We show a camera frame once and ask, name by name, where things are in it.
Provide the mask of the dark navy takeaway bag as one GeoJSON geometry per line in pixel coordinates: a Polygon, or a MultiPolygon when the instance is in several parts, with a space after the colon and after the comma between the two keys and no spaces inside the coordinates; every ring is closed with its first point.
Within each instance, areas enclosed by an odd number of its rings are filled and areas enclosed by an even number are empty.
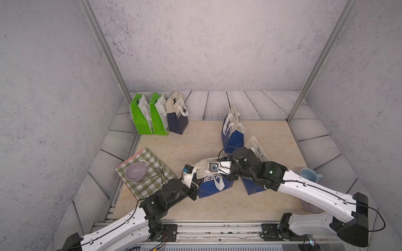
{"type": "Polygon", "coordinates": [[[183,95],[174,92],[166,101],[166,112],[170,132],[182,135],[188,125],[188,109],[183,95]]]}

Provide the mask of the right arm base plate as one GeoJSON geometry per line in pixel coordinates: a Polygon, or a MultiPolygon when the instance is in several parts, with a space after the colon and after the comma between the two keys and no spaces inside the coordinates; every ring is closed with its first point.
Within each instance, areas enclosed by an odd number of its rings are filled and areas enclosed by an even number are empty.
{"type": "Polygon", "coordinates": [[[260,237],[264,241],[306,241],[308,235],[297,235],[290,230],[291,216],[291,213],[285,213],[278,224],[262,224],[260,237]]]}

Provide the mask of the green white takeout bag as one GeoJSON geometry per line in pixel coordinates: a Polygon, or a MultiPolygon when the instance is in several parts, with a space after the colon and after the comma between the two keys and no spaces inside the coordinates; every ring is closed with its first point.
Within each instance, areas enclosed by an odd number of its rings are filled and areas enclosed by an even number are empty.
{"type": "Polygon", "coordinates": [[[149,103],[144,94],[136,94],[130,103],[131,118],[139,134],[153,134],[149,103]]]}
{"type": "Polygon", "coordinates": [[[169,125],[166,111],[166,99],[163,94],[153,93],[149,103],[153,133],[167,136],[169,125]]]}

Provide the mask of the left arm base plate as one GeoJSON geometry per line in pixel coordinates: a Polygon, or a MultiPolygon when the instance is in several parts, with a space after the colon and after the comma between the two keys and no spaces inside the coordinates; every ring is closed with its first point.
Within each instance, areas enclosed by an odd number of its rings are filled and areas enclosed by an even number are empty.
{"type": "Polygon", "coordinates": [[[157,242],[176,242],[178,234],[178,225],[177,224],[163,224],[163,230],[156,239],[157,242]]]}

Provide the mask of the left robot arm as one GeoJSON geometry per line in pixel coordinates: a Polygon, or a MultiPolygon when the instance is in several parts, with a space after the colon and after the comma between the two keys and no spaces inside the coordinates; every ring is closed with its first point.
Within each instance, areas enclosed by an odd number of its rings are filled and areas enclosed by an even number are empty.
{"type": "Polygon", "coordinates": [[[196,200],[202,179],[187,187],[182,179],[173,178],[160,190],[137,201],[136,208],[114,223],[90,234],[70,235],[63,251],[122,251],[147,240],[158,240],[163,232],[161,218],[185,198],[196,200]]]}

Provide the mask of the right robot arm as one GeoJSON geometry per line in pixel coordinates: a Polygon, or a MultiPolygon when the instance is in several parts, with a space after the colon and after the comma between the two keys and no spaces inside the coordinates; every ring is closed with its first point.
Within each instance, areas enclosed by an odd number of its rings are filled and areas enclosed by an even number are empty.
{"type": "Polygon", "coordinates": [[[359,192],[350,195],[321,186],[279,163],[260,161],[244,146],[235,147],[228,159],[231,165],[225,173],[227,177],[248,179],[263,189],[292,195],[323,210],[322,214],[284,213],[277,226],[277,234],[282,239],[326,234],[335,235],[353,246],[368,246],[366,195],[359,192]]]}

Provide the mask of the blue white takeout bag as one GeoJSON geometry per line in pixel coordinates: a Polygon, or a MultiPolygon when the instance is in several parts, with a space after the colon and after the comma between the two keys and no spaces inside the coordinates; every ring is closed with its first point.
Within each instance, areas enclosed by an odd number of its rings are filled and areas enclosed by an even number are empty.
{"type": "Polygon", "coordinates": [[[209,197],[233,186],[234,181],[229,181],[225,176],[229,172],[230,164],[228,157],[224,156],[219,160],[217,158],[203,159],[194,165],[197,169],[196,178],[203,179],[198,191],[199,198],[209,197]],[[209,162],[219,163],[220,169],[218,173],[212,173],[208,170],[209,162]]]}

